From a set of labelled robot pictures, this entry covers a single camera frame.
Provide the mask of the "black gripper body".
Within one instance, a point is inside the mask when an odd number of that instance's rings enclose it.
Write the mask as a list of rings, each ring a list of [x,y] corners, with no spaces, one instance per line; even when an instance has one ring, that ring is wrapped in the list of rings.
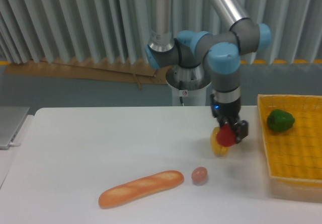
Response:
[[[220,103],[214,97],[210,97],[210,99],[211,112],[217,121],[218,118],[226,118],[230,127],[233,127],[235,123],[240,121],[239,111],[241,109],[241,98],[229,103]]]

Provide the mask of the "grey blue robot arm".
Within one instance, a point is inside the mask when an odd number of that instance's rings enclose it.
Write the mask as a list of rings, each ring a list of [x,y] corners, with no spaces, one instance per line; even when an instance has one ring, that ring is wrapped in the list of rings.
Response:
[[[211,111],[219,123],[217,142],[221,146],[240,143],[249,125],[240,119],[240,57],[269,47],[270,28],[256,24],[238,0],[210,0],[229,31],[213,35],[207,31],[172,33],[173,0],[152,0],[150,39],[145,54],[154,69],[170,65],[182,68],[203,66],[213,92]]]

